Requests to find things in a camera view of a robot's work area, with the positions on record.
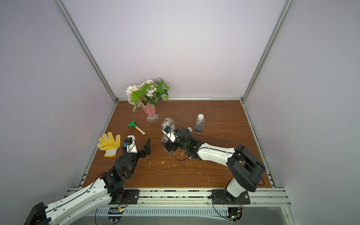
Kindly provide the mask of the round clear bottle front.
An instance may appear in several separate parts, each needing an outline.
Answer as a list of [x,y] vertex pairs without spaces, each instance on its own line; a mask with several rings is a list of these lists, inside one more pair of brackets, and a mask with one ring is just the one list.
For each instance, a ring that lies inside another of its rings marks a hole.
[[195,131],[197,133],[202,133],[203,132],[203,128],[204,128],[204,124],[205,124],[205,118],[203,120],[199,120],[198,118],[196,119],[196,125],[195,125]]

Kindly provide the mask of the round clear bottle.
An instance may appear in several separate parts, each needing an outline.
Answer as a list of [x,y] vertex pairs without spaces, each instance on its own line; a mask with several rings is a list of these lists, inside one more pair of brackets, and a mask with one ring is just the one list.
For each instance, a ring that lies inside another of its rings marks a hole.
[[167,137],[167,135],[163,135],[163,136],[162,136],[161,142],[163,142],[163,143],[167,143],[167,142],[168,142],[168,137]]
[[203,120],[199,120],[198,118],[196,119],[196,125],[195,125],[195,131],[197,133],[202,133],[203,132],[203,128],[204,128],[204,124],[205,124],[205,118]]

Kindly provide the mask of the white cap small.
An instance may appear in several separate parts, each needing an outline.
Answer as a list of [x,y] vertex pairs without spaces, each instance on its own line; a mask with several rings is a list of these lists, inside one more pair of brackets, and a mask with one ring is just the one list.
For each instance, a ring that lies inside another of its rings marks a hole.
[[199,120],[203,120],[204,119],[204,115],[203,114],[199,114],[197,117]]

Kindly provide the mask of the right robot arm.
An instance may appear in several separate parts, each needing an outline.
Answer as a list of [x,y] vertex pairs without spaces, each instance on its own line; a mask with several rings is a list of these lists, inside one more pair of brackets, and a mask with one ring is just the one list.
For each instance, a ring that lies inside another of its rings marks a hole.
[[263,180],[264,164],[243,145],[236,148],[213,146],[197,141],[186,128],[173,130],[167,126],[162,132],[167,139],[167,142],[162,144],[169,153],[181,148],[191,159],[211,161],[226,166],[233,175],[233,179],[225,189],[227,195],[239,197],[245,191],[255,192]]

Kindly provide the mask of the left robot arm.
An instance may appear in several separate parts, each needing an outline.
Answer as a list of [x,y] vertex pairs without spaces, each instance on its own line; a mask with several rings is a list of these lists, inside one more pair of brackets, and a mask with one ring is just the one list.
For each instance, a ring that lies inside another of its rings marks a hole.
[[26,225],[70,225],[98,207],[107,205],[125,196],[123,185],[136,169],[138,160],[151,154],[151,140],[142,150],[130,149],[114,161],[114,166],[101,173],[90,185],[59,201],[33,206]]

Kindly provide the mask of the square clear bottle with label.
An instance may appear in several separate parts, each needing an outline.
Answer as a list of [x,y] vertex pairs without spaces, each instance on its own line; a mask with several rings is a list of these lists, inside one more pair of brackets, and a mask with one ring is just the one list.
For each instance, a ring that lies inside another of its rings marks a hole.
[[167,126],[169,126],[171,129],[175,130],[175,121],[174,119],[167,117],[164,119],[164,121],[161,123],[161,127],[162,129],[166,128]]

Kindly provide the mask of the yellow work glove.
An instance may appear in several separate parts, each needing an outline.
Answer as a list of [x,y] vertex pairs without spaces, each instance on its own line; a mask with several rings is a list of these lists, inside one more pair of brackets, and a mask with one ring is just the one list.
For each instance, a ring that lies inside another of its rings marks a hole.
[[97,148],[105,152],[105,158],[114,158],[117,155],[117,150],[120,145],[121,135],[116,135],[116,137],[114,137],[112,132],[108,132],[98,139]]

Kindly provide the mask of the pink vase with flowers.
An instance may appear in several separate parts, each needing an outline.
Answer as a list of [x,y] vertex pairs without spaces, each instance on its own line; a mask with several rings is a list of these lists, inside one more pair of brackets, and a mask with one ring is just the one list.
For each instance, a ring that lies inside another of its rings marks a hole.
[[164,99],[169,100],[170,87],[162,78],[159,79],[159,81],[148,79],[141,84],[130,85],[125,90],[127,100],[133,107],[133,112],[142,108],[147,115],[148,122],[158,120],[157,103]]

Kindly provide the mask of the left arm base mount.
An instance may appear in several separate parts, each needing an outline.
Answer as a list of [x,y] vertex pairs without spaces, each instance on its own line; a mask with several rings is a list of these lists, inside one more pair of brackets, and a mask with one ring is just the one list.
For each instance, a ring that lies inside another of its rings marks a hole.
[[139,193],[140,193],[139,189],[125,189],[121,191],[116,197],[113,197],[110,204],[136,205],[138,202]]

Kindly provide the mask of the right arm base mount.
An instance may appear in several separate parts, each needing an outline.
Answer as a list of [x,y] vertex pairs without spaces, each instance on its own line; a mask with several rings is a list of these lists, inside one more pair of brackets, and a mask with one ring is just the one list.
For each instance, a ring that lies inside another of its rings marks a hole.
[[225,190],[213,189],[208,199],[211,199],[214,204],[250,205],[250,197],[247,191],[242,192],[238,197],[234,197]]

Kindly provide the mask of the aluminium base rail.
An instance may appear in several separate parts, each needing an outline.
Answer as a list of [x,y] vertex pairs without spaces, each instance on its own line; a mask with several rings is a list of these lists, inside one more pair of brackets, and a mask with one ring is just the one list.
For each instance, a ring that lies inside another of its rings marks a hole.
[[250,207],[275,207],[287,214],[290,200],[283,188],[260,188],[244,192],[238,199],[225,197],[223,190],[210,188],[140,188],[125,189],[124,199],[100,205],[86,216],[105,216],[115,220],[122,216],[204,216],[234,218]]

